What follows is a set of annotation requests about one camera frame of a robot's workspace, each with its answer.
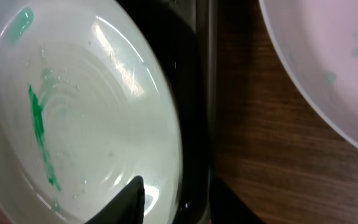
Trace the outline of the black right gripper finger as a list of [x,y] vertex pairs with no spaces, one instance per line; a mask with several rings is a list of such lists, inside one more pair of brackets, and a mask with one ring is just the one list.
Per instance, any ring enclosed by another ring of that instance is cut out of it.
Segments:
[[135,176],[86,224],[143,224],[144,205],[144,180]]

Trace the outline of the white plate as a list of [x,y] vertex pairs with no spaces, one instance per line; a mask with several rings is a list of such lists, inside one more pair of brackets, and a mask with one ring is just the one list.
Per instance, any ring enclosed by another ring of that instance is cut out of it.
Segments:
[[152,48],[116,1],[0,0],[0,207],[13,223],[85,223],[144,180],[171,223],[180,127]]
[[261,0],[260,8],[297,89],[358,148],[358,0]]

